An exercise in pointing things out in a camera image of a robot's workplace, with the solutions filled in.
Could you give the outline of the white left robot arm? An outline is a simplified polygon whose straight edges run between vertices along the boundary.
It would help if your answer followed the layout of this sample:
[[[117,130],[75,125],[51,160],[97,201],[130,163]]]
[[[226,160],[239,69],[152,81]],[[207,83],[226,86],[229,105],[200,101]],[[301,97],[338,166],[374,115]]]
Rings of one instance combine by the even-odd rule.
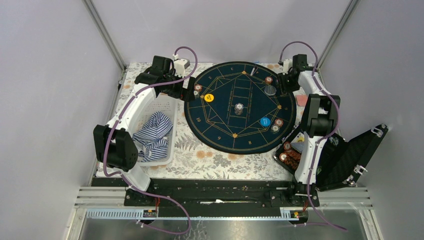
[[[174,54],[154,56],[141,72],[122,108],[93,130],[96,159],[107,177],[122,177],[136,199],[152,204],[155,192],[144,167],[168,164],[173,159],[177,101],[194,100],[190,61]]]

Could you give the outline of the pink sponge block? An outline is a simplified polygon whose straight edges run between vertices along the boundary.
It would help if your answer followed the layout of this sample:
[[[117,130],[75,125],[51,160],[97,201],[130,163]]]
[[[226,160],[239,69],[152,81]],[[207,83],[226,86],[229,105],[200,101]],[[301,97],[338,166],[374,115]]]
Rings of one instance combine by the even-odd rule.
[[[307,95],[304,95],[304,94],[303,95],[296,95],[295,98],[296,98],[296,104],[299,107],[305,107],[306,106],[307,101],[308,101]]]

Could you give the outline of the red five chip stack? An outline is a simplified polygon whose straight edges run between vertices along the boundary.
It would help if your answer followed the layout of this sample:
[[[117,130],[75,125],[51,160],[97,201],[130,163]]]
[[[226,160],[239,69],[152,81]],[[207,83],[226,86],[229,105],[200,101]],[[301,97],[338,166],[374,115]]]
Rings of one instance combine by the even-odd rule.
[[[277,118],[274,124],[280,128],[284,124],[284,121],[281,118]]]

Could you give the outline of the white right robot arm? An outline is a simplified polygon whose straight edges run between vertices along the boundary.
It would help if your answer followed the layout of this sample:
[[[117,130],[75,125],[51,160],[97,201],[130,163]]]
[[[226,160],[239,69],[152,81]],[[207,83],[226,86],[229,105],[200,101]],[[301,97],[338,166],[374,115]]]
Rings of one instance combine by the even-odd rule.
[[[287,191],[287,201],[293,206],[301,205],[311,196],[316,183],[319,158],[324,145],[334,134],[339,123],[340,98],[332,95],[322,84],[316,67],[308,64],[305,54],[280,62],[283,72],[277,75],[278,86],[284,94],[303,89],[307,101],[299,129],[304,135],[303,150],[294,183]]]

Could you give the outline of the blue small blind button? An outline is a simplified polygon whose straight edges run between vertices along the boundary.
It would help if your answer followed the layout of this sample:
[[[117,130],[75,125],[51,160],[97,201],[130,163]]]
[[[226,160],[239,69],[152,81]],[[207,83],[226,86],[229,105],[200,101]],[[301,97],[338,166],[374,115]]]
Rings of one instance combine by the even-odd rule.
[[[271,125],[271,120],[268,117],[262,117],[259,122],[264,128],[267,128]]]

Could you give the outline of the clear dealer button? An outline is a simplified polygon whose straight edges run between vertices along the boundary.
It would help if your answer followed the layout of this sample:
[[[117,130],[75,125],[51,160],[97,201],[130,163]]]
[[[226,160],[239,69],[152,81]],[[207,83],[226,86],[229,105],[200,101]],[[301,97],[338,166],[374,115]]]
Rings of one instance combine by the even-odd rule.
[[[267,85],[264,88],[264,93],[267,96],[274,96],[277,93],[277,89],[273,85]]]

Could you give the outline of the yellow big blind button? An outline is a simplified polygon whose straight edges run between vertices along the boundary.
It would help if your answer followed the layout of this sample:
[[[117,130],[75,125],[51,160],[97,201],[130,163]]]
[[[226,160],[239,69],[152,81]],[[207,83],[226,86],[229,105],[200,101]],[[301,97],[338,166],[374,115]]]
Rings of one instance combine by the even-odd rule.
[[[205,94],[205,95],[204,95],[203,99],[204,99],[204,101],[206,101],[207,103],[211,103],[211,102],[213,102],[213,101],[214,101],[215,97],[214,97],[214,95],[213,95],[213,94],[208,93],[208,94]]]

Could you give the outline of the grey chip stack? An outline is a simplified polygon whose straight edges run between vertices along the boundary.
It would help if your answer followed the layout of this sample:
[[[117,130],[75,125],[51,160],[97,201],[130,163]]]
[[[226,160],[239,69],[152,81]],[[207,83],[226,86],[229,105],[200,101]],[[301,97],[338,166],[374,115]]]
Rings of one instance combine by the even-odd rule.
[[[242,103],[236,103],[234,105],[234,114],[240,116],[243,113],[244,105]]]

